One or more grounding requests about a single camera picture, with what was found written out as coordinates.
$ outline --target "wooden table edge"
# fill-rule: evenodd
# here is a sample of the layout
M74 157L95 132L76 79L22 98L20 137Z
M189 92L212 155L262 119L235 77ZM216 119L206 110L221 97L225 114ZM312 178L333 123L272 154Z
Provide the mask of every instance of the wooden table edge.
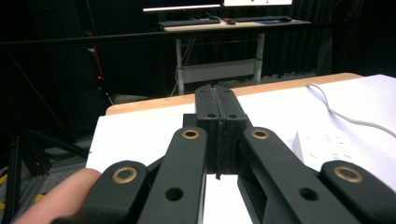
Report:
M232 89L236 96L267 92L280 91L285 89L304 87L309 83L325 84L336 81L350 80L359 78L360 75L353 73L340 73L334 75L308 77L301 79L294 79L289 81L281 81L276 83L260 84L253 86L246 86ZM152 99L146 101L131 102L120 105L112 105L106 110L106 115L116 115L122 113L129 113L135 111L149 110L174 105L186 105L194 103L194 94L165 97L159 99Z

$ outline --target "computer screen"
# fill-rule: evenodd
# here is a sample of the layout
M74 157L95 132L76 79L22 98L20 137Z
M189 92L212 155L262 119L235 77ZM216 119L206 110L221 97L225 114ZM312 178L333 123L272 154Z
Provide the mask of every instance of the computer screen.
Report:
M222 0L143 0L143 12L220 7Z
M292 0L224 0L225 7L287 6Z

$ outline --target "floor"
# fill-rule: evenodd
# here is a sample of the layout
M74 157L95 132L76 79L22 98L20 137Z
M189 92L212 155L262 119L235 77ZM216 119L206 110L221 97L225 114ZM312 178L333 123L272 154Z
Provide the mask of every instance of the floor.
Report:
M309 73L303 73L303 74L286 74L282 77L279 77L278 75L273 75L270 77L263 77L262 78L262 83L274 83L274 82L280 82L280 81L285 81L285 80L294 80L294 79L300 79L300 78L306 78L306 77L315 77L316 73L315 72L309 72ZM253 85L253 82L251 79L245 79L245 80L229 80L229 81L222 81L219 82L218 85L227 87L227 88L237 88L237 87L243 87L243 86L249 86ZM191 86L186 86L186 93L192 93L195 90L195 87L193 85ZM140 101L140 100L145 100L148 99L148 97L145 96L125 96L125 95L118 95L115 97L114 102L115 104L122 104L122 103L128 103L128 102L133 102L133 101ZM83 139L79 139L76 142L76 145L79 147L83 148L89 148L92 142L92 137L86 137ZM31 198L28 198L29 196L26 196L27 194L23 194L24 192L27 191L32 191L35 186L32 186L33 183L39 184L41 188L37 189L37 193L39 195L45 195L45 193L49 192L52 188L54 188L56 185L58 185L60 182L65 180L67 177L69 177L71 174L73 174L75 171L85 167L86 161L77 157L77 156L69 156L64 153L63 150L52 147L52 148L46 148L46 152L49 153L52 156L52 168L49 171L49 175L45 176L42 179L37 180L37 178L30 176L29 172L25 167L22 168L22 178L21 178L21 200L24 205L21 207L21 211L24 211L28 208L29 203L26 201L33 201L35 196L31 196ZM0 174L2 174L5 171L5 169L0 170ZM0 202L4 202L6 198L6 186L7 186L7 181L5 183L0 182ZM0 203L0 218L3 217L3 212L4 212L4 203Z

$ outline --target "power strip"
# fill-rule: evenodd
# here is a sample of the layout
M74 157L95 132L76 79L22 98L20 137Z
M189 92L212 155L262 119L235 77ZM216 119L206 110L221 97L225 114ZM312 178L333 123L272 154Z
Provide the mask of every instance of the power strip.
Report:
M326 161L356 161L349 137L335 129L299 130L293 142L294 154L308 167L320 171Z

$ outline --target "desk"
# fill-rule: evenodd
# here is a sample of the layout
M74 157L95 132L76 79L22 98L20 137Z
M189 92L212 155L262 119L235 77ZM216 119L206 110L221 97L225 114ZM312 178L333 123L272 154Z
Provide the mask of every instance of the desk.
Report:
M381 84L385 80L386 88L379 89L378 80ZM395 80L384 76L338 74L255 85L234 89L234 92L253 125L273 130L290 149L296 130L301 127L330 126L343 130L359 150L361 159L357 164L396 191L396 153L392 152L396 148L396 139L379 130L350 124L333 116L320 101L320 94L303 88L311 82L322 84L322 88L329 93L329 100L338 110L351 105L349 95L353 96L356 101L352 103L359 106L359 114L379 113L375 118L382 119L396 130L396 118L392 115L396 93L381 94L389 90L395 92L392 87ZM182 126L182 114L193 112L193 95L110 107L107 116L99 119L87 167L103 172L116 161L150 164L165 153L174 131ZM236 176L223 175L218 181L213 175L208 175L206 181L205 224L249 223L247 209L236 186Z
M193 25L193 26L177 26L166 27L165 32L190 32L205 30L230 30L238 28L254 28L263 26L291 26L295 24L309 23L308 21L271 21L271 23L259 22L237 22L234 25L228 25L222 21L219 24ZM211 79L220 79L226 77L254 76L255 84L260 84L262 77L262 53L264 48L265 34L258 33L256 55L253 59L239 60L226 63L208 63L192 66L183 65L183 53L181 40L176 40L177 49L177 85L178 93L184 94L184 84L198 81L206 81Z

